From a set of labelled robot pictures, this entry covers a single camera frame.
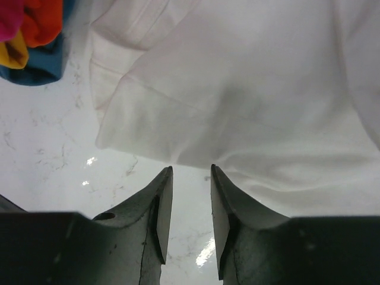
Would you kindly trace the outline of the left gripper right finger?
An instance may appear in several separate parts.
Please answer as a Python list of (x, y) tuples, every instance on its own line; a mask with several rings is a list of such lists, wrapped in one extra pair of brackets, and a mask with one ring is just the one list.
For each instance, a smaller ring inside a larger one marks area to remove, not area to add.
[(218, 277), (224, 284), (378, 284), (379, 217), (286, 217), (211, 166)]

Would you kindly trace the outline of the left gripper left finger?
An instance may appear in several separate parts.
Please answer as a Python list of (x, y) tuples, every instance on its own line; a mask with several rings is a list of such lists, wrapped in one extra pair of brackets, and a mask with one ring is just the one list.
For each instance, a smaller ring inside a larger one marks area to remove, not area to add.
[(159, 284), (173, 170), (95, 218), (27, 212), (1, 198), (2, 284)]

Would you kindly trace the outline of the white t shirt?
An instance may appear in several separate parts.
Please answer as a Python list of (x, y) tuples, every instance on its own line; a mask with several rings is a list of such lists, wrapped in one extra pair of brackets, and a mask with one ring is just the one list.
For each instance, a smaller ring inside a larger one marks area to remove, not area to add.
[(288, 216), (379, 214), (378, 1), (115, 1), (99, 148), (222, 168)]

